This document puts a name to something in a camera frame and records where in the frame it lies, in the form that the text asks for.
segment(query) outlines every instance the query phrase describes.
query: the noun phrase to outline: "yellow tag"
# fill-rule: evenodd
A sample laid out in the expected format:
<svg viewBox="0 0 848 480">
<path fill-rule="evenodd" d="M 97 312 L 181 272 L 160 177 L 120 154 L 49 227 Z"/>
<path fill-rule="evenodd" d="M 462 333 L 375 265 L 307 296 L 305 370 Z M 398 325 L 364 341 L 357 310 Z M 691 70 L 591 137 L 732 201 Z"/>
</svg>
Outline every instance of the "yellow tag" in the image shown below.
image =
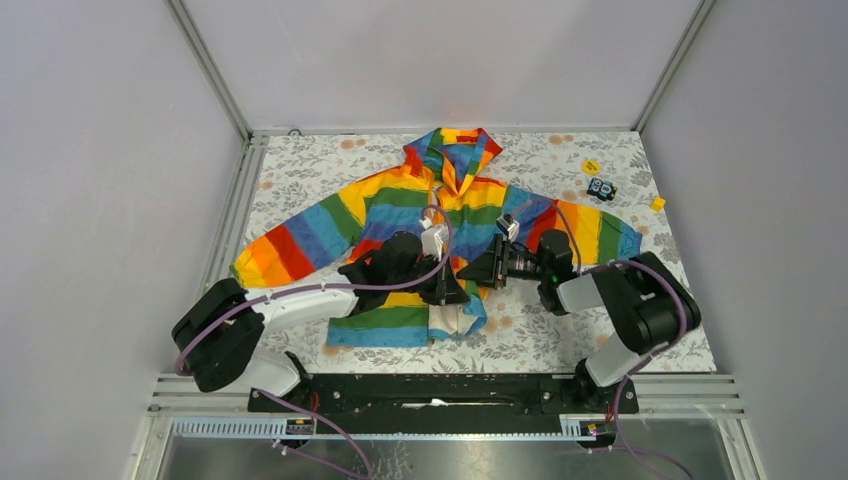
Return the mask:
<svg viewBox="0 0 848 480">
<path fill-rule="evenodd" d="M 601 171 L 601 165 L 594 158 L 590 158 L 583 162 L 583 172 L 587 175 L 596 175 Z"/>
</svg>

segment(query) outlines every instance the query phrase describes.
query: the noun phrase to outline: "floral tablecloth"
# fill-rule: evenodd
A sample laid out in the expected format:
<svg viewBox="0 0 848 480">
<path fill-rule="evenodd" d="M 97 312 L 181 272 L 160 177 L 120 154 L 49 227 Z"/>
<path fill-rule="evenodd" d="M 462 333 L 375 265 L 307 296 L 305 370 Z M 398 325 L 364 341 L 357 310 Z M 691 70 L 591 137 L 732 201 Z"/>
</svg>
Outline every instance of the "floral tablecloth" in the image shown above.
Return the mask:
<svg viewBox="0 0 848 480">
<path fill-rule="evenodd" d="M 402 146 L 418 135 L 315 135 L 271 137 L 245 232 L 245 245 L 341 187 L 403 162 Z M 599 207 L 644 235 L 642 249 L 655 252 L 684 285 L 680 255 L 664 212 L 654 212 L 658 195 L 637 133 L 492 134 L 504 148 L 481 173 L 530 191 Z M 594 159 L 599 178 L 612 181 L 614 200 L 586 193 L 582 164 Z M 340 264 L 304 282 L 315 282 Z M 339 348 L 325 344 L 327 322 L 300 325 L 266 343 L 281 355 L 289 350 L 312 373 L 569 372 L 603 345 L 613 332 L 603 308 L 553 316 L 538 302 L 535 285 L 510 280 L 486 301 L 489 322 L 463 339 L 421 348 Z M 702 329 L 687 335 L 645 371 L 714 371 Z"/>
</svg>

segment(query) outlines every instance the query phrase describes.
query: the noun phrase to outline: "metal corner post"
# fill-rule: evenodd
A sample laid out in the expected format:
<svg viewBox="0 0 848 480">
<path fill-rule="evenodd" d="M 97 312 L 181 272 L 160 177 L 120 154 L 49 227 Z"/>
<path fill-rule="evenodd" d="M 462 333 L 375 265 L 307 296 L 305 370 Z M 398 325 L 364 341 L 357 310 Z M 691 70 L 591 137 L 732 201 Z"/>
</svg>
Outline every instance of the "metal corner post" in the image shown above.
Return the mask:
<svg viewBox="0 0 848 480">
<path fill-rule="evenodd" d="M 203 38 L 197 30 L 197 25 L 195 25 L 191 14 L 185 6 L 185 2 L 183 0 L 165 0 L 165 4 L 171 11 L 174 21 L 177 22 L 183 35 L 185 35 L 186 42 L 191 48 L 192 53 L 194 53 L 195 58 L 197 58 L 203 74 L 209 80 L 209 84 L 215 92 L 215 96 L 221 102 L 221 106 L 233 124 L 233 128 L 236 129 L 244 142 L 248 142 L 251 136 L 250 125 L 247 124 L 247 120 L 242 115 L 238 103 L 236 103 L 232 92 L 230 92 L 227 83 L 224 81 L 223 76 L 221 76 L 221 71 L 218 70 L 218 66 L 212 60 L 212 55 L 209 53 L 209 49 L 206 48 L 206 44 L 203 42 Z"/>
<path fill-rule="evenodd" d="M 677 42 L 677 46 L 674 48 L 674 52 L 672 52 L 671 58 L 669 58 L 668 63 L 663 69 L 657 84 L 651 91 L 651 95 L 648 97 L 648 102 L 642 108 L 642 111 L 639 113 L 636 121 L 633 122 L 631 130 L 638 132 L 640 135 L 645 131 L 645 127 L 648 125 L 648 121 L 651 119 L 651 115 L 653 115 L 657 104 L 659 104 L 659 101 L 668 90 L 671 80 L 677 73 L 677 70 L 683 62 L 683 59 L 686 57 L 686 54 L 689 53 L 689 49 L 692 47 L 695 37 L 697 37 L 698 33 L 701 31 L 701 27 L 703 27 L 704 22 L 707 20 L 707 17 L 712 11 L 713 6 L 715 6 L 716 1 L 717 0 L 701 0 L 698 4 L 694 15 L 692 15 L 692 19 L 689 21 L 689 24 L 686 25 L 686 29 L 683 30 L 683 35 L 680 37 L 680 41 Z"/>
</svg>

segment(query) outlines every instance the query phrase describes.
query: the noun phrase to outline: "table surface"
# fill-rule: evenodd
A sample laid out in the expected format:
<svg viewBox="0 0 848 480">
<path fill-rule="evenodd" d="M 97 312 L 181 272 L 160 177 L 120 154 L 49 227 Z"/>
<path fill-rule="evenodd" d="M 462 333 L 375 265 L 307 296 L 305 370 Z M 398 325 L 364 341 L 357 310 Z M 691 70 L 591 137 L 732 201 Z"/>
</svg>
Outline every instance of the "table surface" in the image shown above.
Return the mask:
<svg viewBox="0 0 848 480">
<path fill-rule="evenodd" d="M 402 146 L 412 134 L 276 136 L 269 140 L 245 231 L 245 245 L 292 215 L 372 173 L 403 163 Z M 503 147 L 481 175 L 535 193 L 603 209 L 628 222 L 688 286 L 664 212 L 651 202 L 657 187 L 634 132 L 492 134 Z M 599 178 L 618 188 L 614 200 L 586 193 L 587 159 L 601 166 Z M 314 283 L 343 259 L 302 282 Z M 535 285 L 510 280 L 485 302 L 489 322 L 482 331 L 420 348 L 328 346 L 327 322 L 316 321 L 272 335 L 264 344 L 295 353 L 313 373 L 569 372 L 613 333 L 603 308 L 556 317 L 539 304 Z M 690 332 L 644 371 L 712 372 L 715 363 L 703 329 Z"/>
</svg>

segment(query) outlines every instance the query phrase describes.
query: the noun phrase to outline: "table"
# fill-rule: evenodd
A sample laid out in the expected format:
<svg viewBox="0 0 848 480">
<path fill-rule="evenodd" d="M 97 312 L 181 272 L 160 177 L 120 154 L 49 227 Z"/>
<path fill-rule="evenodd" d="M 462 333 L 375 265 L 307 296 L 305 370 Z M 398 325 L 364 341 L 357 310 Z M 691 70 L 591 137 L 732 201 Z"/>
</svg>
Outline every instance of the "table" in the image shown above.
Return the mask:
<svg viewBox="0 0 848 480">
<path fill-rule="evenodd" d="M 418 134 L 272 136 L 268 139 L 244 233 L 247 245 L 279 223 L 362 177 L 403 162 L 402 146 Z M 635 132 L 492 133 L 504 151 L 481 173 L 532 192 L 590 205 L 615 214 L 643 235 L 642 250 L 655 252 L 688 286 L 664 212 L 651 202 L 657 187 Z M 614 200 L 586 193 L 587 159 L 597 176 L 618 188 Z M 336 262 L 303 280 L 314 283 Z M 510 280 L 485 302 L 482 331 L 420 348 L 328 346 L 326 321 L 303 324 L 267 339 L 281 355 L 295 353 L 313 373 L 557 373 L 574 370 L 613 333 L 602 308 L 556 317 L 538 302 L 535 285 Z M 715 363 L 702 329 L 648 365 L 653 372 L 713 372 Z"/>
</svg>

